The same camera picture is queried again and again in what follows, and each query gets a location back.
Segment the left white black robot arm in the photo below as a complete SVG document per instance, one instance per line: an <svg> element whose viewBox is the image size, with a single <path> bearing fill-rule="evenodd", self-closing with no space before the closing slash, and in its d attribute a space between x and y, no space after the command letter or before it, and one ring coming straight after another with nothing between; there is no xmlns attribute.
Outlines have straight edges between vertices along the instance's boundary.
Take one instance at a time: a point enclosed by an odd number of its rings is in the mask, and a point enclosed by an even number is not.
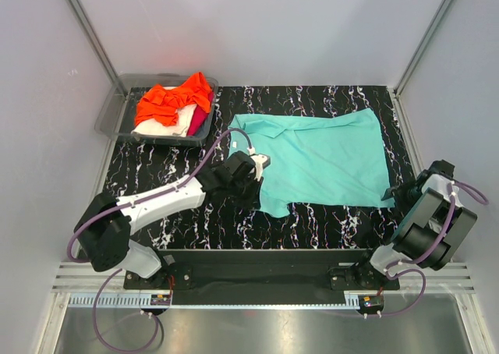
<svg viewBox="0 0 499 354"><path fill-rule="evenodd" d="M153 289L168 280L168 265L156 250L133 235L149 224L208 200L229 199L245 210L260 206L265 154L237 151L217 166L201 165L191 175L144 193L113 197L100 193L90 202L74 233L96 272L121 268L138 275Z"/></svg>

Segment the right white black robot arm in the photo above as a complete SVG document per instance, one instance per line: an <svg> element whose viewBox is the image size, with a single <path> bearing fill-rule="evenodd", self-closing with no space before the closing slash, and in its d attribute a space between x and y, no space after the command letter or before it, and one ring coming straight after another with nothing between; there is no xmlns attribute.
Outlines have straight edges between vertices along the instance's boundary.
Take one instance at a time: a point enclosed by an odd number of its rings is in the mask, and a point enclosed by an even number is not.
<svg viewBox="0 0 499 354"><path fill-rule="evenodd" d="M455 180L454 170L448 161L434 161L415 179L385 190L382 199L393 200L402 219L388 243L354 269L358 286L371 289L391 267L438 271L449 263L477 221L458 196L473 189Z"/></svg>

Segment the teal t shirt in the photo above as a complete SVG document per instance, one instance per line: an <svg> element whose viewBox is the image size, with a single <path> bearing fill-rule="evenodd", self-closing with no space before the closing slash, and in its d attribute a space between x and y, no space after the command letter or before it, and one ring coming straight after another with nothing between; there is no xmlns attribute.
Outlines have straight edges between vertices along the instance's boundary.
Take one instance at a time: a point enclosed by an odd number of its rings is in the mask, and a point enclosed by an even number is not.
<svg viewBox="0 0 499 354"><path fill-rule="evenodd" d="M370 109L334 118L235 115L229 151L249 144L270 157L260 211L274 218L289 204L391 208L380 123Z"/></svg>

